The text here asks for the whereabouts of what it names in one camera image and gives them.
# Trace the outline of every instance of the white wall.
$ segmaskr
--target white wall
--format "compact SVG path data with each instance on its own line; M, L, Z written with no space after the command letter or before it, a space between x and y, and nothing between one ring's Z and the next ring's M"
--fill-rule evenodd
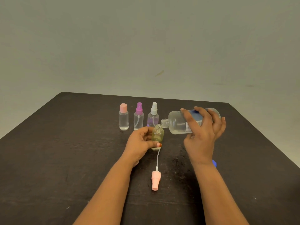
M61 91L209 100L300 166L298 19L300 0L0 0L0 137Z

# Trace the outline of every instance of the white spray nozzle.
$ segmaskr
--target white spray nozzle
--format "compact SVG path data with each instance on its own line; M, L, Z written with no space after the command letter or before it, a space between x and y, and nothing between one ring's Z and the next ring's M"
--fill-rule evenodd
M157 115L157 103L154 102L152 103L152 108L151 108L151 112L152 115Z

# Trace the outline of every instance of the pink spray nozzle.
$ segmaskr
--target pink spray nozzle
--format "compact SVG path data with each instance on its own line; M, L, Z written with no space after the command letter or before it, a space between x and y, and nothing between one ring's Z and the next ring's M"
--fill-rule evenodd
M160 181L161 173L157 170L152 171L152 190L158 190L158 185Z
M142 103L141 102L137 103L137 108L135 109L135 112L137 113L137 115L142 115L143 108L142 108Z

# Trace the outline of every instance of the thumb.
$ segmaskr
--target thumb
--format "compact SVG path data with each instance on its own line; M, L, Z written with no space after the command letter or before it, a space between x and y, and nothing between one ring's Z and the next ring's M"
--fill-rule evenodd
M161 147L161 143L159 143L158 141L153 141L153 140L147 140L146 144L148 145L148 149L149 148L159 148Z

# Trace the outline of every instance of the clear plastic bottle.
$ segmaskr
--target clear plastic bottle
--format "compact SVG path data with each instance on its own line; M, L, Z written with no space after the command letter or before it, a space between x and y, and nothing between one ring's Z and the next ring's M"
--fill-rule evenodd
M144 113L142 108L142 103L137 103L137 108L135 109L134 113L134 123L133 123L133 129L138 130L143 127L144 124Z
M214 108L207 108L206 110L211 109L216 112L221 118L219 112ZM198 111L189 110L192 117L197 121L197 123L201 126L203 117L199 114ZM160 124L163 128L169 128L172 134L183 134L183 133L191 133L191 129L188 126L188 123L185 121L183 113L181 111L172 111L169 113L168 119L163 119L160 121Z
M151 112L147 117L147 126L155 127L158 124L159 115L157 114L157 103L152 103Z
M158 124L155 126L155 128L152 130L152 140L158 141L161 143L163 141L163 136L165 134L165 131L163 130L163 127ZM151 149L153 151L158 151L161 147L152 147Z
M126 103L122 103L120 105L119 126L120 126L120 129L122 131L125 131L129 128L128 111L127 111L127 104Z

